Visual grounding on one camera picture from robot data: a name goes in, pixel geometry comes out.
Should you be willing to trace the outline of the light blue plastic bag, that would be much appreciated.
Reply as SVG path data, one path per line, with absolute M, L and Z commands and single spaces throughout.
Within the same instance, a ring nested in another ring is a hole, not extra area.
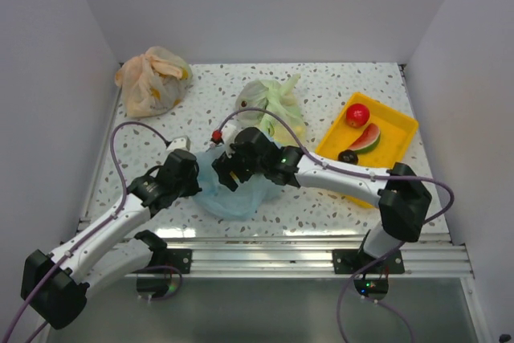
M 223 147 L 216 147 L 195 154 L 198 185 L 202 190 L 193 196 L 193 201 L 205 212 L 221 219 L 243 221 L 264 202 L 280 196 L 281 189 L 260 174 L 253 175 L 247 182 L 239 182 L 234 192 L 222 185 L 211 165 L 222 153 Z

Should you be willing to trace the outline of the dark purple plum fruit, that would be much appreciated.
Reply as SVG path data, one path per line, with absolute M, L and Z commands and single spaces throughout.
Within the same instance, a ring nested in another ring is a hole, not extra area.
M 351 149 L 340 152 L 337 156 L 337 160 L 351 165 L 357 165 L 359 162 L 357 153 Z

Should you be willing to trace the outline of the red fruit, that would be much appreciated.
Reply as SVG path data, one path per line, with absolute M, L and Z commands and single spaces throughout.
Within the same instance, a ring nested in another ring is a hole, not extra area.
M 351 104 L 345 114 L 345 123 L 355 129 L 364 126 L 370 118 L 369 109 L 364 104 Z

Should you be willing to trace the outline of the pink red peach slice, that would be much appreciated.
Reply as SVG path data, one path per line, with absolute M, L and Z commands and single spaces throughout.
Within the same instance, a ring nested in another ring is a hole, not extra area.
M 374 123 L 366 126 L 362 134 L 348 147 L 357 154 L 373 151 L 381 140 L 381 129 Z

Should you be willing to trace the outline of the small yellow fruit piece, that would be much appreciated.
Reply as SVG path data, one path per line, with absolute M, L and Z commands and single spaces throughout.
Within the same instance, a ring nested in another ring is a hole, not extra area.
M 235 181 L 235 182 L 239 181 L 238 176 L 236 174 L 234 174 L 233 172 L 230 172 L 230 176 L 233 179 L 233 181 Z

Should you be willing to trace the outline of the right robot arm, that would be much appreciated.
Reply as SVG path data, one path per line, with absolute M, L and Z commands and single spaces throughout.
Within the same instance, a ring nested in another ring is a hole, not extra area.
M 303 146 L 279 146 L 255 127 L 224 127 L 211 140 L 224 148 L 212 167 L 231 191 L 263 176 L 277 186 L 330 190 L 377 208 L 380 221 L 357 254 L 365 272 L 377 272 L 386 264 L 386 253 L 400 243 L 419 240 L 432 196 L 408 165 L 366 168 L 334 161 Z

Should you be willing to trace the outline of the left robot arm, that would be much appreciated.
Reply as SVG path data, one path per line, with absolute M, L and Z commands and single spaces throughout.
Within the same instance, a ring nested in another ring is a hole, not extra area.
M 175 200 L 200 192 L 198 173 L 197 158 L 175 149 L 163 165 L 134 179 L 124 196 L 86 230 L 48 254 L 32 252 L 24 263 L 21 297 L 52 328 L 63 329 L 94 292 L 126 274 L 180 274 L 181 260 L 152 231 L 138 231 L 120 250 L 115 245 Z

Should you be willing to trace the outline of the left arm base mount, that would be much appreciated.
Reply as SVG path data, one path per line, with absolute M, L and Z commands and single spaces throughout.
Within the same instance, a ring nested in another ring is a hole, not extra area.
M 168 248 L 168 243 L 152 231 L 137 232 L 119 251 L 128 260 L 128 272 L 161 275 L 148 284 L 137 279 L 137 292 L 147 295 L 149 303 L 175 297 L 184 284 L 184 275 L 190 273 L 192 250 Z

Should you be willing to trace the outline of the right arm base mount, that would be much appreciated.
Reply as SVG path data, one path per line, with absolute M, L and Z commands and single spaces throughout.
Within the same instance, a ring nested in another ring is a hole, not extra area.
M 351 275 L 357 293 L 383 300 L 390 290 L 390 275 L 406 272 L 400 242 L 379 225 L 368 231 L 358 249 L 334 249 L 332 265 L 337 275 Z

